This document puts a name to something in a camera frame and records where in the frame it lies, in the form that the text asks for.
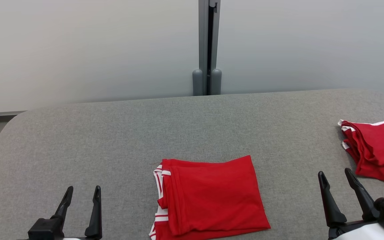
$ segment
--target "stack of folded red clothes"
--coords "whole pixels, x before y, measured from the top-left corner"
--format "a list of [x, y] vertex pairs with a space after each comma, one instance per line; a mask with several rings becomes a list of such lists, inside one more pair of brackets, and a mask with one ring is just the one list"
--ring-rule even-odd
[[154, 170], [152, 240], [205, 240], [271, 228], [250, 156], [226, 163], [163, 159]]
[[357, 164], [356, 174], [384, 181], [384, 121], [352, 123], [340, 120], [343, 148]]

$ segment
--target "white partition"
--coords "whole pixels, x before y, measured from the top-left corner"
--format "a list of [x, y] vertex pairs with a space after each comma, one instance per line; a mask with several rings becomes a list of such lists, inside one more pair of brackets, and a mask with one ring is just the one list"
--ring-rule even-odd
[[222, 0], [221, 93], [384, 92], [384, 0]]
[[198, 2], [0, 0], [0, 112], [192, 96]]

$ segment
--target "red folded cloth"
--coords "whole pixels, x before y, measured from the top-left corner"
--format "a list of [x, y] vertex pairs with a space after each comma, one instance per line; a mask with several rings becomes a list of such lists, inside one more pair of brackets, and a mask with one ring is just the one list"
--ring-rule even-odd
[[163, 160], [154, 175], [160, 206], [151, 239], [205, 240], [270, 228], [250, 156], [219, 164]]
[[384, 181], [384, 121], [338, 124], [346, 137], [342, 145], [357, 164], [355, 173]]

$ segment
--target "gray fabric surface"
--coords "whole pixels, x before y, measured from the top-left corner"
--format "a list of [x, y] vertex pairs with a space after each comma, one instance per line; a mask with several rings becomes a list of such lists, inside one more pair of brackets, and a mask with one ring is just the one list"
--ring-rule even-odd
[[[27, 238], [74, 186], [64, 232], [83, 236], [102, 187], [103, 239], [148, 239], [162, 158], [225, 162], [250, 154], [272, 229], [229, 239], [326, 239], [317, 173], [341, 211], [361, 218], [344, 168], [339, 119], [384, 120], [384, 95], [365, 90], [183, 97], [28, 111], [0, 134], [0, 239]], [[384, 182], [359, 178], [374, 199]]]

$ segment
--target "red garment with white stripes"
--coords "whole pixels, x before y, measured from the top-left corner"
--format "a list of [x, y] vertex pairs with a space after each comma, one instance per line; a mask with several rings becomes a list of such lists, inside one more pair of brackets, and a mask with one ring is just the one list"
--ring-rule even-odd
[[357, 164], [356, 174], [384, 181], [384, 121], [352, 123], [339, 121], [346, 139], [344, 149]]
[[220, 164], [164, 159], [154, 175], [160, 207], [149, 234], [153, 240], [204, 240], [270, 228], [250, 156]]

